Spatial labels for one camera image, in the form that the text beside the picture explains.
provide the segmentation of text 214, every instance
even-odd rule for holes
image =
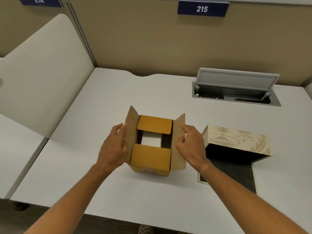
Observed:
[[[208,11],[208,7],[206,6],[206,7],[204,7],[204,6],[198,6],[197,7],[198,9],[197,9],[197,12],[207,12]]]
[[[44,3],[43,0],[35,0],[35,3]]]

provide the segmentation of number sign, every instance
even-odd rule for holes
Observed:
[[[179,1],[178,15],[207,15],[225,17],[228,2]]]
[[[63,7],[60,0],[20,0],[24,6]]]

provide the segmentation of white item inside box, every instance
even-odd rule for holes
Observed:
[[[149,145],[154,147],[161,147],[162,133],[143,131],[142,145]]]

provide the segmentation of open cardboard box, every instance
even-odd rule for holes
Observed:
[[[125,123],[129,153],[125,162],[136,172],[168,176],[170,171],[185,169],[185,160],[175,148],[178,137],[185,136],[181,125],[185,113],[176,120],[139,115],[130,106]],[[143,131],[161,133],[161,147],[142,145]]]
[[[205,128],[202,137],[206,157],[213,165],[256,193],[252,163],[272,156],[267,137],[213,125]],[[200,174],[198,182],[206,183]]]

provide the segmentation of floor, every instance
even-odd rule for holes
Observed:
[[[14,207],[13,201],[0,199],[0,233],[22,234],[48,209],[43,206],[31,205],[25,211],[15,211]],[[138,227],[137,223],[85,214],[75,234],[137,234]],[[154,233],[176,234],[177,232],[154,228]]]

